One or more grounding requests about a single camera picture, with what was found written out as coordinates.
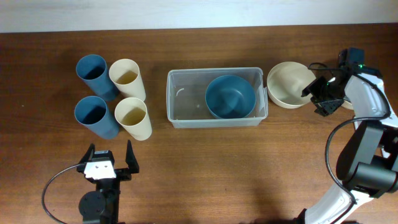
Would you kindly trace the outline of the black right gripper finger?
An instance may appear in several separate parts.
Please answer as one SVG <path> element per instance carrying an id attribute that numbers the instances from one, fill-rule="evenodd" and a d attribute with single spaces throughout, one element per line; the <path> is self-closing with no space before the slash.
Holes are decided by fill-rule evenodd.
<path id="1" fill-rule="evenodd" d="M 327 80 L 325 77 L 316 78 L 302 90 L 301 97 L 308 96 L 309 94 L 314 97 L 320 97 L 322 95 L 322 89 L 326 86 L 326 84 Z"/>
<path id="2" fill-rule="evenodd" d="M 320 101 L 315 103 L 315 106 L 317 107 L 315 113 L 324 117 L 329 116 L 333 114 L 343 103 L 343 99 Z"/>

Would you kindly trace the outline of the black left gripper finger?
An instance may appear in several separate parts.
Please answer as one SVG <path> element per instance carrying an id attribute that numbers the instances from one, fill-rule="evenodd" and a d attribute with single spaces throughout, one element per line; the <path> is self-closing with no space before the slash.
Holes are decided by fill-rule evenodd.
<path id="1" fill-rule="evenodd" d="M 95 145 L 91 143 L 88 150 L 85 152 L 79 163 L 86 164 L 87 162 L 91 161 L 91 158 L 93 157 L 94 153 L 95 153 Z"/>
<path id="2" fill-rule="evenodd" d="M 137 162 L 137 159 L 134 155 L 133 149 L 132 149 L 132 143 L 130 140 L 127 141 L 127 149 L 126 149 L 126 158 L 125 158 L 126 164 L 128 166 L 128 169 L 130 173 L 139 173 L 139 164 Z"/>

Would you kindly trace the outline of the cream bowl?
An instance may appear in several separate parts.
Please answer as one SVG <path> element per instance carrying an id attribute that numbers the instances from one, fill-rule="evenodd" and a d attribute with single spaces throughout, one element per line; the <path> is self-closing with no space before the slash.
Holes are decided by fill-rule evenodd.
<path id="1" fill-rule="evenodd" d="M 341 106 L 346 108 L 346 109 L 348 109 L 348 110 L 353 110 L 353 105 L 348 100 L 344 100 L 344 102 L 343 102 L 343 104 Z"/>
<path id="2" fill-rule="evenodd" d="M 310 102 L 312 95 L 302 96 L 302 91 L 315 79 L 314 73 L 301 63 L 279 63 L 268 73 L 268 96 L 280 107 L 299 108 Z"/>

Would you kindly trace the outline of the cream cup front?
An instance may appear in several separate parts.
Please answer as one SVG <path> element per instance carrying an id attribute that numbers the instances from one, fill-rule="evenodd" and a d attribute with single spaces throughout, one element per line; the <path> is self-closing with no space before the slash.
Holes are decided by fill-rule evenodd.
<path id="1" fill-rule="evenodd" d="M 152 135 L 152 125 L 146 104 L 139 98 L 121 100 L 115 108 L 116 121 L 136 140 L 144 141 Z"/>

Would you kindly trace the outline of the cream cup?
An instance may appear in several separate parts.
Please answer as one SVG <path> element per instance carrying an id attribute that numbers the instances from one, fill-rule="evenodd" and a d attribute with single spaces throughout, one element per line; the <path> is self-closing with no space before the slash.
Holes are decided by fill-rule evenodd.
<path id="1" fill-rule="evenodd" d="M 109 69 L 109 77 L 125 98 L 146 100 L 146 91 L 138 64 L 128 58 L 115 61 Z"/>
<path id="2" fill-rule="evenodd" d="M 116 121 L 136 140 L 144 141 L 152 135 L 152 125 L 146 104 L 139 98 L 121 100 L 115 108 Z"/>

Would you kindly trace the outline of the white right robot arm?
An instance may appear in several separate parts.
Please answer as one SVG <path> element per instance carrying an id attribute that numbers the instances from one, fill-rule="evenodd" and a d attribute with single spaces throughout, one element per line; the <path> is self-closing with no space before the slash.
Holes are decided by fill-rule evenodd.
<path id="1" fill-rule="evenodd" d="M 397 191 L 397 115 L 384 92 L 380 71 L 364 64 L 364 50 L 342 50 L 335 68 L 314 62 L 308 69 L 333 76 L 318 77 L 302 90 L 302 96 L 311 96 L 316 113 L 331 115 L 349 101 L 355 116 L 335 127 L 326 141 L 325 165 L 333 185 L 294 223 L 344 223 L 363 204 Z M 348 124 L 356 126 L 354 134 L 331 170 L 332 139 Z"/>

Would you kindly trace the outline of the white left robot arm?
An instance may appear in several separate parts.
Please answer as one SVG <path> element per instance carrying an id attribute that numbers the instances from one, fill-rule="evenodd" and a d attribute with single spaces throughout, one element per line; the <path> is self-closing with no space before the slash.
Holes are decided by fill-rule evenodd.
<path id="1" fill-rule="evenodd" d="M 110 150 L 96 151 L 91 144 L 79 161 L 76 171 L 96 185 L 96 190 L 82 196 L 78 209 L 83 223 L 117 223 L 119 216 L 120 184 L 130 181 L 139 173 L 139 164 L 134 155 L 131 141 L 127 142 L 126 168 L 114 168 L 114 156 Z"/>

